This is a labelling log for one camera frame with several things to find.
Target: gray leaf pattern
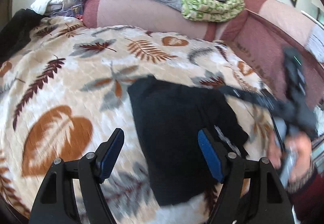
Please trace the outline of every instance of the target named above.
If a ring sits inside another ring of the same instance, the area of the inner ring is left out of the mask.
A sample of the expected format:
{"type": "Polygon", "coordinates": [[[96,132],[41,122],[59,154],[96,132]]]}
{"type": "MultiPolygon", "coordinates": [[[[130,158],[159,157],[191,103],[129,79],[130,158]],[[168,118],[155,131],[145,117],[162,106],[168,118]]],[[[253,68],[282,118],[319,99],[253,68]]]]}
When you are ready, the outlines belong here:
{"type": "Polygon", "coordinates": [[[120,26],[114,26],[114,27],[105,27],[101,30],[97,30],[96,32],[93,32],[91,34],[92,37],[96,37],[98,34],[101,34],[103,32],[109,31],[109,30],[122,30],[122,29],[138,29],[137,27],[134,26],[127,26],[127,25],[120,25],[120,26]]]}
{"type": "Polygon", "coordinates": [[[189,51],[187,58],[192,64],[198,66],[198,64],[196,62],[197,57],[206,56],[209,53],[214,52],[214,51],[215,51],[215,49],[213,49],[213,48],[195,48],[195,49],[192,49],[189,51]]]}
{"type": "Polygon", "coordinates": [[[80,56],[80,58],[88,58],[106,49],[116,52],[116,50],[109,47],[115,42],[115,38],[110,40],[103,40],[101,38],[98,38],[90,43],[75,44],[73,46],[74,51],[70,54],[70,56],[80,56]]]}
{"type": "Polygon", "coordinates": [[[29,52],[31,52],[31,50],[22,51],[22,52],[20,53],[20,55],[25,56],[25,55],[27,55],[29,52]]]}
{"type": "Polygon", "coordinates": [[[215,42],[214,47],[218,50],[218,52],[221,54],[221,56],[224,58],[224,60],[229,62],[228,57],[227,57],[227,53],[226,53],[227,46],[222,44],[222,43],[215,42]]]}
{"type": "Polygon", "coordinates": [[[191,78],[191,81],[198,87],[207,87],[214,89],[217,89],[222,85],[226,85],[224,75],[220,71],[212,73],[208,70],[205,70],[205,77],[194,77],[191,78]]]}
{"type": "Polygon", "coordinates": [[[11,89],[16,79],[12,80],[10,83],[5,84],[3,87],[0,86],[0,101],[6,95],[6,93],[11,89]]]}
{"type": "Polygon", "coordinates": [[[116,220],[121,221],[124,215],[137,215],[141,202],[148,204],[152,199],[148,173],[138,162],[133,164],[134,175],[118,172],[111,175],[108,183],[101,186],[106,202],[116,220]]]}
{"type": "Polygon", "coordinates": [[[118,108],[128,97],[127,87],[143,76],[129,76],[138,69],[138,65],[130,66],[114,72],[111,63],[111,76],[95,79],[86,83],[80,91],[100,90],[110,86],[109,91],[104,95],[100,111],[118,108]]]}

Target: pink pillow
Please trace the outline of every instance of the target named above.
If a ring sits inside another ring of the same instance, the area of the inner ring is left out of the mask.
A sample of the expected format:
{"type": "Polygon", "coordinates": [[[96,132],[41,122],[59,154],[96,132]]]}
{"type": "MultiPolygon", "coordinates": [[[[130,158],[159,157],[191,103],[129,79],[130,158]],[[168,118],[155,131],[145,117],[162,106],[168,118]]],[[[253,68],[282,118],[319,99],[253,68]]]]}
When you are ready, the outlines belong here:
{"type": "Polygon", "coordinates": [[[152,32],[177,32],[213,41],[216,23],[194,22],[154,0],[87,0],[83,22],[88,28],[131,25],[152,32]]]}

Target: pink sofa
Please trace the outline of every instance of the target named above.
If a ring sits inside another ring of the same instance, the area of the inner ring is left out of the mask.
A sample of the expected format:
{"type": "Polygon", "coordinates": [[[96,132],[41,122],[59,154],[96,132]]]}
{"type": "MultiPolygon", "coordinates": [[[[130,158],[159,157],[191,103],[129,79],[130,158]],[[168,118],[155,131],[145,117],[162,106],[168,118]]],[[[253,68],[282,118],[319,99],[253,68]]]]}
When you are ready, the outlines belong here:
{"type": "Polygon", "coordinates": [[[307,104],[314,107],[323,96],[324,68],[304,49],[315,23],[276,0],[244,0],[246,9],[226,23],[193,22],[153,0],[87,0],[84,24],[89,28],[133,25],[153,32],[178,32],[190,38],[227,41],[269,85],[285,99],[282,47],[291,45],[303,57],[307,104]]]}

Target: leaf-patterned blanket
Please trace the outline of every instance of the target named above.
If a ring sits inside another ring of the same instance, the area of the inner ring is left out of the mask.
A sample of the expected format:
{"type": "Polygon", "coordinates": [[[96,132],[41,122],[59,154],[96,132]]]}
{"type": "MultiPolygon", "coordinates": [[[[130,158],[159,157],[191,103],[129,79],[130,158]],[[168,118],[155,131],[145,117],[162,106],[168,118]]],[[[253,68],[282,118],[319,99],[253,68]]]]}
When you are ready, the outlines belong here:
{"type": "MultiPolygon", "coordinates": [[[[189,86],[228,84],[259,91],[260,78],[223,42],[152,33],[132,26],[87,29],[71,17],[45,18],[31,42],[0,69],[0,191],[29,216],[38,188],[56,157],[79,159],[107,141],[115,128],[125,144],[102,185],[118,223],[204,222],[215,190],[160,208],[139,146],[127,87],[149,74],[189,86]]],[[[227,99],[250,135],[251,159],[264,155],[267,112],[227,99]]],[[[78,182],[78,210],[87,222],[78,182]]]]}

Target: human hand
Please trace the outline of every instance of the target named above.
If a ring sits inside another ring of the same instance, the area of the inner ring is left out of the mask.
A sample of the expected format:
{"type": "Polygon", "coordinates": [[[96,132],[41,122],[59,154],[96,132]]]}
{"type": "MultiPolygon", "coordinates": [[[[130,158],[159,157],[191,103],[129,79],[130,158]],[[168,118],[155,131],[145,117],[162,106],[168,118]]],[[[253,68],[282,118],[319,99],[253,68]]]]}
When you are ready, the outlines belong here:
{"type": "MultiPolygon", "coordinates": [[[[281,149],[276,145],[275,133],[272,132],[269,135],[269,146],[267,150],[267,157],[272,163],[275,169],[281,167],[281,149]]],[[[296,161],[294,169],[290,173],[290,183],[294,183],[296,179],[302,178],[307,170],[310,168],[310,155],[312,153],[312,144],[309,137],[300,132],[298,135],[287,137],[285,140],[286,148],[290,148],[292,151],[298,153],[298,159],[296,161]]]]}

